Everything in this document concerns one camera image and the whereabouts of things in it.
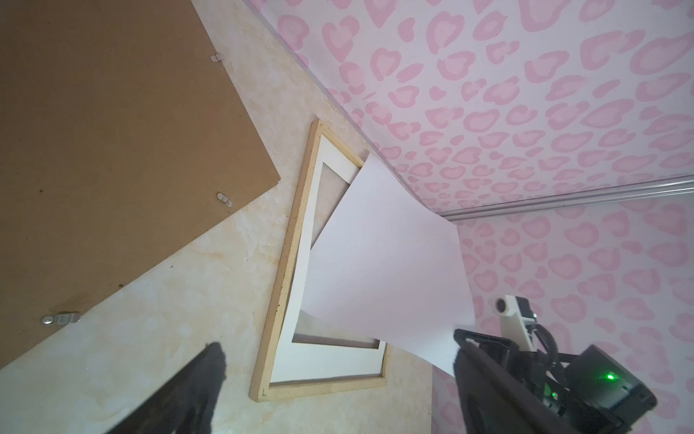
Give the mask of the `dark landscape photo print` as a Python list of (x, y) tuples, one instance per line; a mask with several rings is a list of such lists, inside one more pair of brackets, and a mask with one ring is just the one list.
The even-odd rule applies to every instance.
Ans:
[(457, 226), (368, 157), (310, 251), (302, 309), (453, 374), (454, 333), (475, 325)]

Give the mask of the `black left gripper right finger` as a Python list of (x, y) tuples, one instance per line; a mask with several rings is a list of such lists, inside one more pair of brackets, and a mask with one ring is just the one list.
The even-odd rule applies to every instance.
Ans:
[(472, 343), (460, 345), (454, 372), (468, 433), (575, 431)]

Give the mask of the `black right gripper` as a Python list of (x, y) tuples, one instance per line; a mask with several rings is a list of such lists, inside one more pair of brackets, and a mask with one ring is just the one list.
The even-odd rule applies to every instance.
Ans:
[(477, 346), (531, 392), (573, 433), (628, 433), (658, 404), (655, 394), (609, 354), (591, 345), (562, 354), (553, 336), (538, 328), (544, 350), (522, 352), (510, 339), (455, 331), (459, 345)]

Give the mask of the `white mat board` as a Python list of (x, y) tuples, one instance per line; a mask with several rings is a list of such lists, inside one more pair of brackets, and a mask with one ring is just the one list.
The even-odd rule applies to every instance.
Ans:
[(377, 349), (368, 349), (292, 341), (299, 313), (303, 310), (308, 265), (314, 246), (311, 245), (311, 235), (322, 166), (329, 166), (348, 184), (352, 184), (361, 168), (360, 163), (352, 162), (345, 151), (338, 148), (324, 134), (316, 135), (316, 139), (317, 143), (312, 147), (316, 152), (316, 158), (308, 169), (304, 184), (307, 191), (299, 197), (305, 205), (305, 212), (304, 216), (297, 220), (296, 260), (292, 277), (289, 279), (287, 307), (270, 375), (272, 384), (374, 376), (381, 372), (386, 349), (385, 343), (381, 342)]

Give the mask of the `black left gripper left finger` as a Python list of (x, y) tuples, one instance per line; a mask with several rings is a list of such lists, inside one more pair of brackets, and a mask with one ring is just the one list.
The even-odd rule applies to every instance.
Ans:
[(206, 345), (110, 433), (210, 433), (225, 379), (222, 346), (218, 342)]

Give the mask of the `brown cardboard backing board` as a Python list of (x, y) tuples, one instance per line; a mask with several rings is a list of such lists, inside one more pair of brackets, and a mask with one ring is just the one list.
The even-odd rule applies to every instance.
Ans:
[(1, 5), (1, 362), (279, 182), (190, 1)]

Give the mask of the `light wooden picture frame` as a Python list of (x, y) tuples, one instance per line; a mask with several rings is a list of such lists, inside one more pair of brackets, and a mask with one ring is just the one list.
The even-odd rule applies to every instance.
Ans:
[(292, 269), (296, 260), (298, 246), (297, 220), (303, 217), (305, 212), (305, 205), (299, 197), (307, 191), (304, 184), (305, 180), (307, 180), (308, 169), (316, 158), (316, 152), (312, 150), (312, 147), (317, 143), (316, 135), (318, 134), (324, 134), (330, 141), (333, 141), (338, 148), (345, 151), (352, 162), (360, 163), (361, 167), (364, 165), (363, 160), (352, 151), (347, 144), (339, 139), (321, 119), (317, 119), (312, 123), (307, 139), (307, 149), (305, 150), (300, 175), (297, 181), (292, 210), (287, 224), (287, 234), (278, 264), (278, 272), (270, 297), (269, 310), (267, 311), (262, 338), (260, 340), (258, 357), (251, 380), (249, 397), (252, 401), (256, 401), (256, 403), (374, 389), (384, 387), (387, 384), (390, 347), (385, 342), (381, 342), (385, 343), (386, 349), (383, 356), (381, 372), (377, 375), (274, 384), (270, 382), (270, 375), (278, 349), (279, 335), (287, 307), (289, 279), (292, 277)]

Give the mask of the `clear acrylic sheet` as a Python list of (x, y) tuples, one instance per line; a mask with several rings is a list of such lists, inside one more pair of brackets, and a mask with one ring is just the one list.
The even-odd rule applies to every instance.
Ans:
[[(321, 176), (318, 182), (311, 245), (316, 243), (316, 240), (325, 229), (325, 224), (329, 221), (349, 186), (350, 185), (329, 166), (322, 166)], [(292, 341), (294, 343), (311, 345), (337, 345), (368, 349), (377, 349), (380, 345), (380, 341), (377, 339), (362, 336), (344, 330), (336, 325), (328, 324), (323, 320), (307, 314), (307, 312), (303, 310), (299, 313)]]

